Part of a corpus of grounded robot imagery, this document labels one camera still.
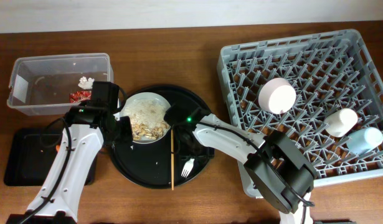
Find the cream cup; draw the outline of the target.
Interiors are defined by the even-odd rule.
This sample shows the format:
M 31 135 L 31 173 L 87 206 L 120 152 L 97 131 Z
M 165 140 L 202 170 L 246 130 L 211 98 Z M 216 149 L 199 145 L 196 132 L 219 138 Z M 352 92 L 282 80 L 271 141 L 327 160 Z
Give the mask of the cream cup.
M 354 110 L 343 108 L 324 120 L 324 123 L 328 124 L 325 130 L 329 135 L 340 138 L 349 132 L 357 121 L 358 116 Z

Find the pink saucer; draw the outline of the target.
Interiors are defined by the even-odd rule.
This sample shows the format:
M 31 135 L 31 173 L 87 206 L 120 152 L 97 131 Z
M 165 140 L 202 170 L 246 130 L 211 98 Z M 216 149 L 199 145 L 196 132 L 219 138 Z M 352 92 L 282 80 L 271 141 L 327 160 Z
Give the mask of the pink saucer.
M 258 95 L 258 104 L 264 111 L 283 114 L 289 111 L 296 101 L 296 91 L 284 78 L 268 81 Z

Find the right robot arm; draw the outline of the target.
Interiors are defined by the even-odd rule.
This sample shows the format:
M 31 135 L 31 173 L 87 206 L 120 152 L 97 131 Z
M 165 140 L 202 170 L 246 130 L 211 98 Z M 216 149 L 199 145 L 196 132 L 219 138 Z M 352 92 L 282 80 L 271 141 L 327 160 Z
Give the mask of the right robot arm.
M 312 223 L 309 200 L 318 173 L 283 132 L 250 133 L 221 121 L 209 110 L 172 105 L 164 120 L 193 149 L 211 147 L 240 162 L 262 197 L 280 213 L 281 223 Z

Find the white plastic fork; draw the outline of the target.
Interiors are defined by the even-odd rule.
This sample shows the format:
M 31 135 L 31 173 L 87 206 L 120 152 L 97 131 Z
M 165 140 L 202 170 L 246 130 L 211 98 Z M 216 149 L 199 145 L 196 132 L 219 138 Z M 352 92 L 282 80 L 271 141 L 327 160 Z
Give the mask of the white plastic fork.
M 187 178 L 194 167 L 194 158 L 190 158 L 185 164 L 181 172 L 181 177 Z

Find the grey plate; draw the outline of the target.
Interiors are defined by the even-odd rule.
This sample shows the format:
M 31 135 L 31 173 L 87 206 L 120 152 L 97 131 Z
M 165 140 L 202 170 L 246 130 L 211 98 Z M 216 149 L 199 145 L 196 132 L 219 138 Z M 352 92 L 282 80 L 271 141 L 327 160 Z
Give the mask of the grey plate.
M 161 95 L 157 94 L 157 93 L 152 93 L 152 92 L 142 92 L 142 93 L 137 93 L 131 97 L 129 97 L 125 103 L 125 105 L 127 105 L 128 103 L 131 103 L 133 101 L 136 101 L 136 100 L 141 100 L 141 99 L 156 99 L 156 100 L 159 100 L 160 102 L 164 103 L 165 105 L 167 105 L 169 108 L 170 108 L 170 103 Z M 117 118 L 119 119 L 120 117 L 122 117 L 121 115 L 121 112 L 123 111 L 123 108 L 122 110 L 116 114 Z M 150 144 L 150 143 L 153 143 L 153 142 L 156 142 L 158 140 L 147 140 L 147 139 L 144 139 L 144 140 L 141 140 L 141 141 L 137 141 L 137 140 L 133 140 L 135 143 L 137 144 Z

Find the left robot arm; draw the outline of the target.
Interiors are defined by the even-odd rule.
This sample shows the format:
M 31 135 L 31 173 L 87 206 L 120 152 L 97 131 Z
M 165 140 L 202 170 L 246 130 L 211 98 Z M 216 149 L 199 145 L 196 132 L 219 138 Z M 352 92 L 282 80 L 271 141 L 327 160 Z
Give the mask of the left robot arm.
M 104 146 L 131 144 L 129 117 L 116 118 L 124 90 L 112 82 L 94 82 L 91 98 L 73 106 L 59 120 L 64 125 L 59 151 L 39 193 L 23 214 L 8 223 L 77 223 L 82 190 Z

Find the wooden chopstick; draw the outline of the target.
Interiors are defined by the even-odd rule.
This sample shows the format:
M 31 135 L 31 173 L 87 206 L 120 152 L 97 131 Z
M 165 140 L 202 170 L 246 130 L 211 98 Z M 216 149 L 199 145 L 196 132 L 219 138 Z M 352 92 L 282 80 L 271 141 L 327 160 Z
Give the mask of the wooden chopstick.
M 174 190 L 174 131 L 171 129 L 171 190 Z

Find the red snack wrapper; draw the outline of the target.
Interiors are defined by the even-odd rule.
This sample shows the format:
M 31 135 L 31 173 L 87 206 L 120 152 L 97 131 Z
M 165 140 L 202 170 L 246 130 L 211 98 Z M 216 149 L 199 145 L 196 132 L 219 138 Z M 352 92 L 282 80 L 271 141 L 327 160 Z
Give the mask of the red snack wrapper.
M 78 103 L 81 101 L 89 100 L 91 98 L 92 92 L 89 90 L 84 91 L 76 91 L 69 95 L 69 99 L 71 103 Z

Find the blue cup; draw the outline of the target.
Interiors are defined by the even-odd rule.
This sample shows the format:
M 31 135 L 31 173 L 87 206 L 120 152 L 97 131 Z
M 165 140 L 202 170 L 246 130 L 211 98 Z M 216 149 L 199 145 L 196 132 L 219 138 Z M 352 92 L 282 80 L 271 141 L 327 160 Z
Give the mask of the blue cup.
M 346 143 L 348 149 L 357 155 L 365 154 L 383 142 L 382 132 L 373 127 L 360 129 L 351 133 Z

